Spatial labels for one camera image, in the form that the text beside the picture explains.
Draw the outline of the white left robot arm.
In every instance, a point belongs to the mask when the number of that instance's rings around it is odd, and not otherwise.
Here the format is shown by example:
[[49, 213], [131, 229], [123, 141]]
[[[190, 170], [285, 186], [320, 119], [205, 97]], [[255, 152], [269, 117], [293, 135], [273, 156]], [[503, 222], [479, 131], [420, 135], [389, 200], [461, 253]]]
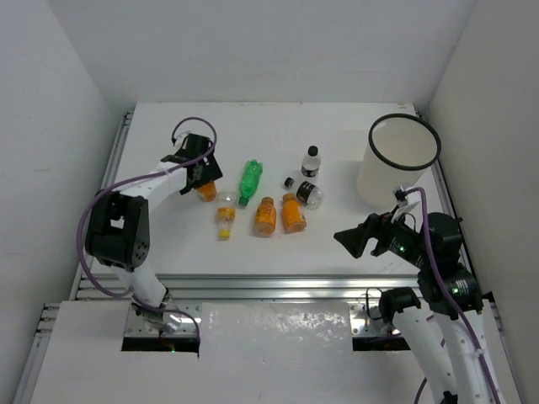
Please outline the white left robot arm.
[[86, 214], [86, 253], [125, 287], [122, 293], [107, 294], [130, 297], [136, 314], [159, 332], [175, 332], [183, 320], [193, 317], [172, 306], [168, 288], [148, 262], [150, 215], [169, 196], [187, 194], [222, 177], [215, 145], [214, 138], [189, 133], [151, 172], [98, 192]]

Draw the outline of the clear bottle with yellow cap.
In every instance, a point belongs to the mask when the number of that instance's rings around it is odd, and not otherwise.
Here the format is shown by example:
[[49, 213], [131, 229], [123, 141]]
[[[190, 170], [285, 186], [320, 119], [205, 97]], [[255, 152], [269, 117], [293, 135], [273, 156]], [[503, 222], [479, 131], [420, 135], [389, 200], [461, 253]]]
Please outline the clear bottle with yellow cap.
[[236, 217], [237, 195], [232, 191], [221, 191], [217, 195], [217, 202], [218, 239], [226, 241], [232, 234], [232, 227]]

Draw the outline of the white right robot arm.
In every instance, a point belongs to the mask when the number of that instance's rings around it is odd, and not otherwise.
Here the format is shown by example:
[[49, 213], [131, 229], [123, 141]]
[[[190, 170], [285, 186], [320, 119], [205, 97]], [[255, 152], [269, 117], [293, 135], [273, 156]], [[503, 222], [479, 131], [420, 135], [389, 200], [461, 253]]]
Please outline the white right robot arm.
[[383, 291], [378, 320], [400, 331], [435, 402], [504, 402], [484, 341], [483, 294], [460, 262], [456, 219], [429, 213], [416, 231], [393, 212], [371, 214], [357, 227], [336, 232], [334, 239], [353, 258], [360, 258], [374, 239], [372, 256], [393, 253], [418, 269], [419, 291]]

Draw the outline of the small orange juice bottle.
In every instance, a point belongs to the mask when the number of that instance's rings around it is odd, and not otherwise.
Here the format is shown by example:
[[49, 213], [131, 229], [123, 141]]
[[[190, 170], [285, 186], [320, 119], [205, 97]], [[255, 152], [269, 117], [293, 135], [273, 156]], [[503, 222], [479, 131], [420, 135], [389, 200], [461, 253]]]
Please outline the small orange juice bottle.
[[216, 185], [214, 182], [206, 183], [196, 189], [200, 199], [204, 202], [211, 202], [217, 196]]

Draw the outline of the green plastic bottle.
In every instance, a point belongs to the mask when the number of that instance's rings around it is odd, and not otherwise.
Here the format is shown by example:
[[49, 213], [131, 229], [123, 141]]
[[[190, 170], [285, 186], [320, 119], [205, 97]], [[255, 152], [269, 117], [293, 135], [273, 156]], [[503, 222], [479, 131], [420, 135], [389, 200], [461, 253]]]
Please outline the green plastic bottle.
[[257, 160], [251, 160], [246, 162], [243, 175], [239, 184], [239, 198], [238, 204], [241, 207], [246, 207], [248, 202], [255, 195], [259, 180], [263, 172], [263, 163]]

